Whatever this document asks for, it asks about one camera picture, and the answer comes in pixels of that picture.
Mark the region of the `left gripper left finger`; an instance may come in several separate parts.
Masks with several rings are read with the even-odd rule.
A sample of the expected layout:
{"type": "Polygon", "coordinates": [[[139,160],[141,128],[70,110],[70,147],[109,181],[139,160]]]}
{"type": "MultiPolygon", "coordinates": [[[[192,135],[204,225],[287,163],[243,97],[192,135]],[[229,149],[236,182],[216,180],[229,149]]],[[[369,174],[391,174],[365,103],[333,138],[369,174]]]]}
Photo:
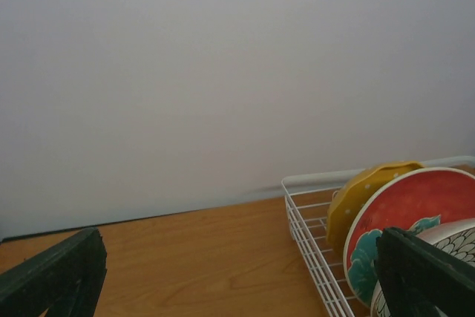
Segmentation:
{"type": "Polygon", "coordinates": [[[2,316],[93,316],[107,273],[97,228],[86,228],[1,274],[2,316]]]}

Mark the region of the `yellow polka dot plate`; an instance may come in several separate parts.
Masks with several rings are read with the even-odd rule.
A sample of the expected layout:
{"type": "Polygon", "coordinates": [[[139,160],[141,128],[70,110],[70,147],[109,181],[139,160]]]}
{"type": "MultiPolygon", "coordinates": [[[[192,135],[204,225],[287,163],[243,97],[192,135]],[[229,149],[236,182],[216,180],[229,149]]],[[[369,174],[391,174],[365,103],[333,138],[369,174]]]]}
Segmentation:
{"type": "Polygon", "coordinates": [[[418,161],[394,161],[365,169],[333,195],[327,211],[327,243],[343,256],[350,227],[362,206],[386,183],[408,172],[422,169],[418,161]]]}

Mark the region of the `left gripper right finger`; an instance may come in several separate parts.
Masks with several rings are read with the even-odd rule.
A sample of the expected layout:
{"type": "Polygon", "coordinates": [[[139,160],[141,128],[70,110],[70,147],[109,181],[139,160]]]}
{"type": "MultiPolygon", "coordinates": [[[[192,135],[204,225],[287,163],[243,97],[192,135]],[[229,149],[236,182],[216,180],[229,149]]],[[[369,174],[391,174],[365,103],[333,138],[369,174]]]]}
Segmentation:
{"type": "Polygon", "coordinates": [[[376,272],[391,316],[474,315],[474,267],[403,229],[376,239],[376,272]]]}

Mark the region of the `red floral plate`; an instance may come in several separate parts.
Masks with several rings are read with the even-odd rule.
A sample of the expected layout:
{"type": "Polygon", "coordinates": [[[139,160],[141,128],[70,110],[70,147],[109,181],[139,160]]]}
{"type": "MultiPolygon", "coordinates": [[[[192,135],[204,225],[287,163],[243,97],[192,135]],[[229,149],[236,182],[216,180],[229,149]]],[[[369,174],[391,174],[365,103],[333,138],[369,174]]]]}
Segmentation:
{"type": "Polygon", "coordinates": [[[354,296],[369,307],[378,280],[376,239],[389,227],[414,234],[474,217],[474,175],[435,167],[403,174],[378,189],[361,207],[348,232],[343,263],[354,296]]]}

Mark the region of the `wooden ribbed plate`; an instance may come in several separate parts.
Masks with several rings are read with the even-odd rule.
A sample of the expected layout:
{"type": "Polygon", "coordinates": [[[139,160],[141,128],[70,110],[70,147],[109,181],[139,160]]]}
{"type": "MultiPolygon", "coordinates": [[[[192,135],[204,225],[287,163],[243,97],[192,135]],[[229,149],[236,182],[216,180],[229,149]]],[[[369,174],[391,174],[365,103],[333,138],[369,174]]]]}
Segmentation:
{"type": "MultiPolygon", "coordinates": [[[[444,223],[416,235],[472,267],[474,266],[474,219],[444,223]]],[[[390,316],[380,283],[377,282],[370,305],[370,316],[390,316]]]]}

